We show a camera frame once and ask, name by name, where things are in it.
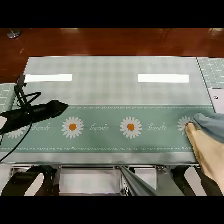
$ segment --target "gray fabric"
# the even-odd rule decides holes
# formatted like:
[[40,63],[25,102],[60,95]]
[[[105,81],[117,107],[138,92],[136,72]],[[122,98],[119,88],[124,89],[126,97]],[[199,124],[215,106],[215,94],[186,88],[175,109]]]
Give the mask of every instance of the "gray fabric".
[[216,141],[224,143],[224,114],[214,113],[206,117],[198,113],[194,115],[193,123]]

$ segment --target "daisy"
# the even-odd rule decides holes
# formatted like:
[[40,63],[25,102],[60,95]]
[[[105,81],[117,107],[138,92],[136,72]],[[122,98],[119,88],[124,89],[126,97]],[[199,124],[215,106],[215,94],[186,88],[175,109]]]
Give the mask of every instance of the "daisy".
[[11,131],[9,133],[7,133],[6,135],[8,136],[8,138],[17,138],[20,135],[23,134],[23,132],[26,130],[27,127],[22,127],[20,129],[17,129],[15,131]]
[[62,125],[62,131],[64,132],[63,135],[66,136],[66,138],[70,137],[71,138],[75,138],[76,136],[79,136],[82,134],[82,130],[83,130],[83,121],[81,119],[79,119],[78,117],[74,118],[74,117],[69,117],[68,119],[66,119],[65,122],[63,122]]
[[181,119],[178,120],[178,131],[181,131],[182,132],[182,135],[185,134],[185,125],[191,121],[191,118],[190,117],[182,117]]
[[130,139],[139,136],[141,134],[140,131],[142,130],[140,121],[138,119],[135,119],[134,117],[126,117],[125,119],[123,119],[120,127],[120,131],[123,131],[123,135],[125,135],[126,138]]

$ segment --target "brown wooden surface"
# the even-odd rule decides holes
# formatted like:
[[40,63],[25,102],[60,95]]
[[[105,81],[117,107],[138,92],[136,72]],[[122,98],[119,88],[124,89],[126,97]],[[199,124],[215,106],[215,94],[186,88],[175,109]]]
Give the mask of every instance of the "brown wooden surface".
[[149,55],[224,57],[223,28],[0,29],[0,82],[15,82],[30,56]]

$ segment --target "gray cloth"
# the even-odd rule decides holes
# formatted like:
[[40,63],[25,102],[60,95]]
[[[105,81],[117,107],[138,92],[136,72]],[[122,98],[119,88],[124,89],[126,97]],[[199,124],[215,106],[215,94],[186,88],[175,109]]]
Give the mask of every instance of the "gray cloth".
[[194,115],[193,123],[216,141],[224,143],[224,114],[206,117],[198,113]]

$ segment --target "daisy center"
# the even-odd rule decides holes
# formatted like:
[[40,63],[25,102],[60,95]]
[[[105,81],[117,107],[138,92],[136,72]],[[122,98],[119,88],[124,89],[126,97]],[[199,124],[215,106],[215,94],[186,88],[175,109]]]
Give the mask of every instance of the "daisy center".
[[70,125],[69,125],[69,129],[70,129],[71,131],[74,131],[74,130],[76,129],[76,124],[70,124]]
[[134,131],[134,129],[135,129],[135,126],[133,124],[128,124],[127,127],[128,127],[129,131]]

